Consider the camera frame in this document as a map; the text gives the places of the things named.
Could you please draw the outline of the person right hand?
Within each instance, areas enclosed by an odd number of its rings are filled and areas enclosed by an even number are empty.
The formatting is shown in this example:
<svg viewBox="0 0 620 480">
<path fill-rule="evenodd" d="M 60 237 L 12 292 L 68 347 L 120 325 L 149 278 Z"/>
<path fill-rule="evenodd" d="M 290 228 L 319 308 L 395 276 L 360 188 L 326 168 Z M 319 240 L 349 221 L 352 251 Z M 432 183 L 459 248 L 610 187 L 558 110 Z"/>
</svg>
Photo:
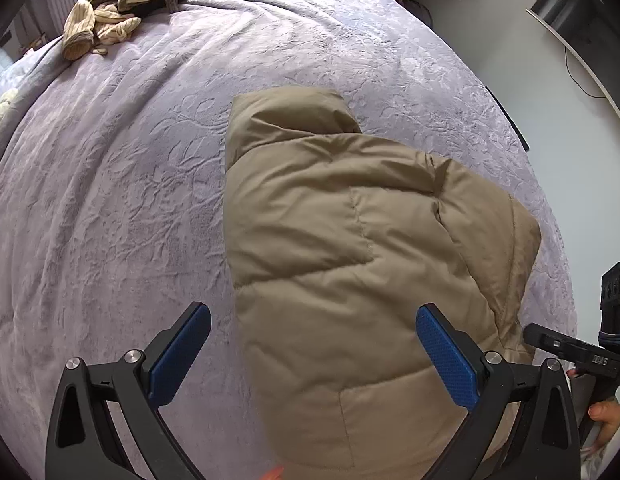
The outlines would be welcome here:
<svg viewBox="0 0 620 480">
<path fill-rule="evenodd" d="M 610 443 L 620 428 L 620 403 L 614 396 L 587 405 L 594 393 L 594 378 L 578 372 L 575 368 L 566 373 L 572 392 L 572 400 L 576 402 L 576 415 L 582 422 L 592 420 L 593 427 L 587 432 L 582 446 L 583 451 L 595 452 Z"/>
</svg>

